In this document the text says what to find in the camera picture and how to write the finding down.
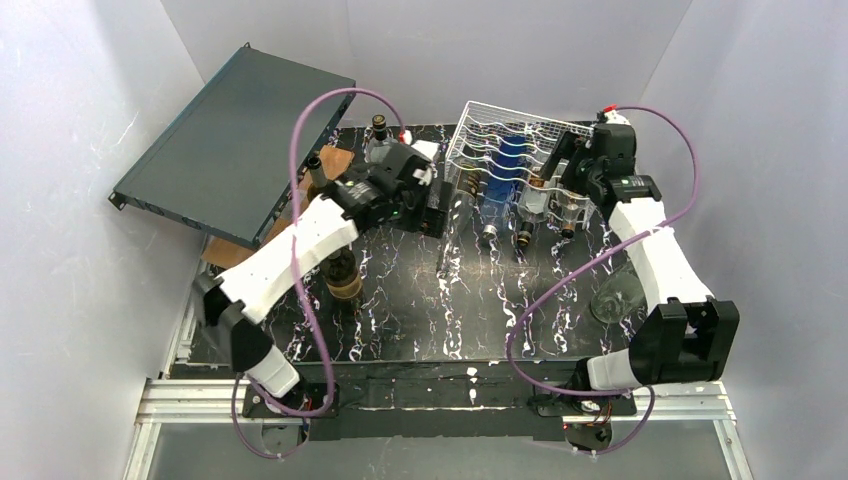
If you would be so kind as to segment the blue square glass bottle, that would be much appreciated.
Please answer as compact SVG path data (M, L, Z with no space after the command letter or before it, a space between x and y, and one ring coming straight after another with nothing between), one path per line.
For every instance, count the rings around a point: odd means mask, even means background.
M521 167L524 166L526 140L524 135L506 136L490 154L491 161L486 163L489 175L480 206L482 238L486 243L495 241L502 233L506 207L518 184L517 178L524 173Z

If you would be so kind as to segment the dark green wine bottle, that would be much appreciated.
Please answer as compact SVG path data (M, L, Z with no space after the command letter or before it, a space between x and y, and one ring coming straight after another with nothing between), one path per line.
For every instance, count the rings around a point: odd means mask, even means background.
M330 294L340 301L352 301L363 288L358 263L352 250L345 246L320 263L322 277Z

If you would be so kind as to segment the clear round glass bottle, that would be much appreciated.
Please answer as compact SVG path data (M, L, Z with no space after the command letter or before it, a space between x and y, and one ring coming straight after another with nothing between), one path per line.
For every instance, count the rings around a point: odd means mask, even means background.
M454 190L449 204L445 236L440 246L437 263L439 275L450 270L451 258L460 243L462 232L470 221L480 190L481 171L476 158L463 156L455 165L455 168Z

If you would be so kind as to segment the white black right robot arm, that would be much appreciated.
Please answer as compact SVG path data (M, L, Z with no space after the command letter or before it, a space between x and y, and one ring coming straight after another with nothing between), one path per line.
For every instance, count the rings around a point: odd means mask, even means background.
M715 381L725 369L740 314L694 272L666 218L659 188L635 172L629 124L597 123L588 136L567 132L563 187L588 198L618 237L648 306L629 346L579 361L565 395L598 396L658 384Z

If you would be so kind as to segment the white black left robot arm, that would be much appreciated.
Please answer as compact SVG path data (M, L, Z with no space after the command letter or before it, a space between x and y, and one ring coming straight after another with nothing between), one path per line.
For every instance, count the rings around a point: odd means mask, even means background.
M303 276L378 226L439 238L451 187L437 175L438 144L393 143L380 162L349 167L298 218L238 265L193 282L204 334L236 373L282 399L299 372L261 328L272 307Z

